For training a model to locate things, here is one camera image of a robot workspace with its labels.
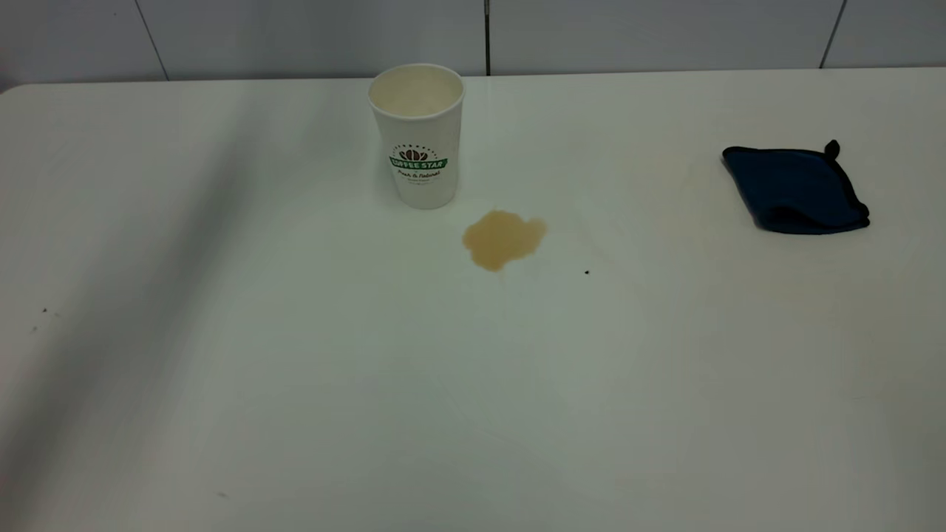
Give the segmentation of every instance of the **brown liquid stain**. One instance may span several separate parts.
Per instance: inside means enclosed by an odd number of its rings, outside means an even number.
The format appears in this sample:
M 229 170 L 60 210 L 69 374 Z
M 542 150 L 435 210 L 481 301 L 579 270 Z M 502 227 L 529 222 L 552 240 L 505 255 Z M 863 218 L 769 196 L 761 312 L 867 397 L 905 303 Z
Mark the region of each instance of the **brown liquid stain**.
M 478 266 L 498 272 L 510 260 L 535 253 L 547 229 L 539 218 L 525 222 L 518 214 L 491 210 L 466 228 L 464 246 Z

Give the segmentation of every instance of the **blue cloth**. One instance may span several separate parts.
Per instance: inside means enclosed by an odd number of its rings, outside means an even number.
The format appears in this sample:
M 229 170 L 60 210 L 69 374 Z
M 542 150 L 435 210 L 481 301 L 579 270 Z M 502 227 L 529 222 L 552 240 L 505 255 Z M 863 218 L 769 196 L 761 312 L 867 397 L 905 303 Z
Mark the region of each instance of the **blue cloth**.
M 827 235 L 870 225 L 848 174 L 835 160 L 836 140 L 824 153 L 807 150 L 723 151 L 743 200 L 763 229 L 796 235 Z

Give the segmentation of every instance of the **white paper cup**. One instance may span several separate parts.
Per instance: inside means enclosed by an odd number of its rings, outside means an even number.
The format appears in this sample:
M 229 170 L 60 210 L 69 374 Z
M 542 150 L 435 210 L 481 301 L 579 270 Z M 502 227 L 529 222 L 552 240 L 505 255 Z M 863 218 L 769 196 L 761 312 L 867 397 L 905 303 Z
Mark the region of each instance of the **white paper cup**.
M 396 66 L 372 81 L 368 101 L 405 204 L 432 209 L 453 199 L 465 93 L 460 75 L 436 64 Z

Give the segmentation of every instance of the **table surface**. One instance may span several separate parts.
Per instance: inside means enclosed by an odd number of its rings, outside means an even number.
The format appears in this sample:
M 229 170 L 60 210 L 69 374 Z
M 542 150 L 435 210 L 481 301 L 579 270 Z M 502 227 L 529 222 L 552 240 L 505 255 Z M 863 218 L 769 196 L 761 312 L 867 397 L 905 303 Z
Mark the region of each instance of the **table surface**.
M 433 211 L 369 80 L 0 96 L 0 527 L 946 529 L 946 69 L 466 82 Z M 871 226 L 755 227 L 833 138 Z

